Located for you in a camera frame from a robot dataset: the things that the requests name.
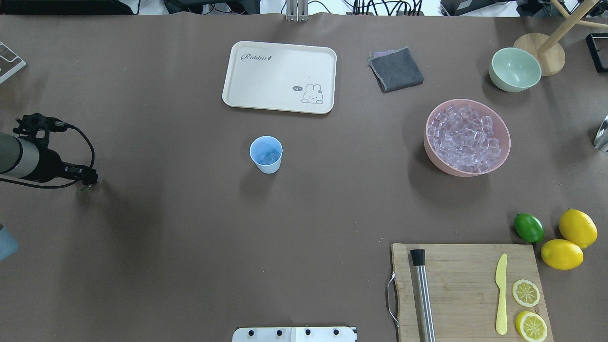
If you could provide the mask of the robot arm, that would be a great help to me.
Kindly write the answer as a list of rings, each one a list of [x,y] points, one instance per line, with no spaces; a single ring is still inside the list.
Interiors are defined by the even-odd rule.
[[[67,188],[78,182],[83,188],[98,183],[99,175],[89,165],[70,164],[48,147],[6,133],[0,137],[2,182],[39,189]]]

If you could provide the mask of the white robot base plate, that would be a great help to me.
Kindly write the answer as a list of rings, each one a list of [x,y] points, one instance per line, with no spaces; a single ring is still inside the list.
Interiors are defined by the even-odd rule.
[[[356,327],[241,327],[232,336],[233,342],[356,342]]]

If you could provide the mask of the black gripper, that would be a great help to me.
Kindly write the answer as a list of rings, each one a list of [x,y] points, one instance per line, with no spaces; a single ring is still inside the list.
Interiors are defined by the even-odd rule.
[[[33,171],[33,181],[46,183],[55,178],[80,181],[83,185],[97,184],[99,175],[96,169],[88,165],[63,162],[52,149],[37,148],[39,158]]]

